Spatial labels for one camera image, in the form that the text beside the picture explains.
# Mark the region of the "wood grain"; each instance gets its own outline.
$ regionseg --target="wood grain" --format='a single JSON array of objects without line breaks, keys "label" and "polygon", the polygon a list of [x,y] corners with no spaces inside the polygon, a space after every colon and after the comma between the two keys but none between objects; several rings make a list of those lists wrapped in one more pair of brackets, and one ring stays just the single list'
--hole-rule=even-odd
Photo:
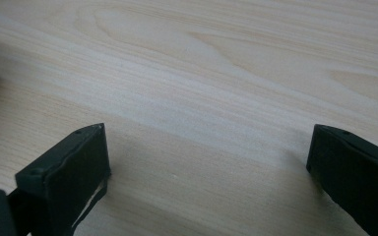
[{"label": "wood grain", "polygon": [[378,145],[378,1],[0,0],[0,189],[98,122],[76,235],[364,235],[305,162],[316,123]]}]

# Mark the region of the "clamp jaw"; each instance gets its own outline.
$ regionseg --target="clamp jaw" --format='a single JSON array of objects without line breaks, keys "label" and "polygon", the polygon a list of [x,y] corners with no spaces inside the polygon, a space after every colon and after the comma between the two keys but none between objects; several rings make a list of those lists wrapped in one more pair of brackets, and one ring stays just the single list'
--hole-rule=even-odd
[{"label": "clamp jaw", "polygon": [[110,175],[103,124],[77,130],[0,190],[0,235],[69,236],[107,190]]},{"label": "clamp jaw", "polygon": [[315,125],[306,168],[370,235],[378,236],[378,147],[348,131]]}]

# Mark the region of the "light wood surface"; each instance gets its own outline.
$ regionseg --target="light wood surface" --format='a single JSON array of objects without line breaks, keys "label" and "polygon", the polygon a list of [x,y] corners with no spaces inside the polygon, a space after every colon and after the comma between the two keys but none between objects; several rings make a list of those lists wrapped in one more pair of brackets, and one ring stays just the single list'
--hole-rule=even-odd
[{"label": "light wood surface", "polygon": [[316,123],[378,145],[378,1],[0,0],[0,189],[99,122],[76,235],[365,235],[305,162]]}]

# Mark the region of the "wooden table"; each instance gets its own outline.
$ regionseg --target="wooden table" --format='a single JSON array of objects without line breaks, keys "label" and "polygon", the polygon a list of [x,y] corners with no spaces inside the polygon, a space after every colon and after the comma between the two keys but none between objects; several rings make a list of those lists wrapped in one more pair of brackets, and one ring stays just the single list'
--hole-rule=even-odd
[{"label": "wooden table", "polygon": [[0,0],[0,189],[99,122],[76,235],[364,235],[305,162],[316,123],[378,145],[378,1]]}]

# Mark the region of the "black clamp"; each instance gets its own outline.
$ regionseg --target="black clamp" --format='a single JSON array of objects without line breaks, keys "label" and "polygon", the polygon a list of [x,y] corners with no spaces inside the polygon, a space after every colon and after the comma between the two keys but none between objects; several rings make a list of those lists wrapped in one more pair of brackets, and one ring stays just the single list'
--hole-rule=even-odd
[{"label": "black clamp", "polygon": [[69,236],[107,190],[110,175],[103,124],[77,130],[0,190],[0,235]]},{"label": "black clamp", "polygon": [[344,130],[315,125],[306,168],[370,235],[378,236],[378,147]]}]

